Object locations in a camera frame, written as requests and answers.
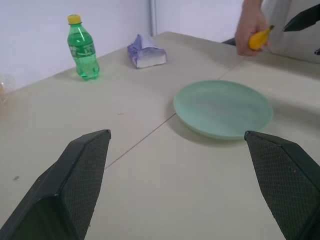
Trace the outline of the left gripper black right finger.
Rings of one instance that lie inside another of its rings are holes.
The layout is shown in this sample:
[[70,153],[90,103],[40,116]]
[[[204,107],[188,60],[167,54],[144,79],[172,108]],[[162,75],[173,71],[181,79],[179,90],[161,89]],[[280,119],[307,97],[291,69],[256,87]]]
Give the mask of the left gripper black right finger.
[[262,196],[287,240],[320,238],[320,166],[297,143],[244,134]]

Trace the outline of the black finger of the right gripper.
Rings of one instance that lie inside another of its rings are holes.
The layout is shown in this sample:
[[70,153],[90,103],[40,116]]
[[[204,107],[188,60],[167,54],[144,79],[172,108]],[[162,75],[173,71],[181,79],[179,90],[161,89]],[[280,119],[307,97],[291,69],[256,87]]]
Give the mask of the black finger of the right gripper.
[[320,4],[310,7],[293,17],[283,28],[284,32],[297,32],[315,25],[320,20]]

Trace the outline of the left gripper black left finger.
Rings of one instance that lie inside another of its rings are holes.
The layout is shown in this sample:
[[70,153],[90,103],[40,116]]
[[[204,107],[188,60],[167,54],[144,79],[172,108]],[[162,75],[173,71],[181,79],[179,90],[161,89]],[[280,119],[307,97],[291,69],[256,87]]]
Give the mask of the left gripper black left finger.
[[111,131],[71,141],[0,229],[2,240],[83,240],[101,191]]

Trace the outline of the person's bare hand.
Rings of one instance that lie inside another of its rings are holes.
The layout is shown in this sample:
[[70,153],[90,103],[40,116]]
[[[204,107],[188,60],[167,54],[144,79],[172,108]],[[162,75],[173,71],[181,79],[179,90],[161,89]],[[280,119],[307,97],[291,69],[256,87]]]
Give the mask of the person's bare hand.
[[243,9],[235,33],[238,55],[256,56],[260,50],[252,50],[249,47],[249,39],[253,34],[265,31],[267,28],[266,18],[259,8],[254,10]]

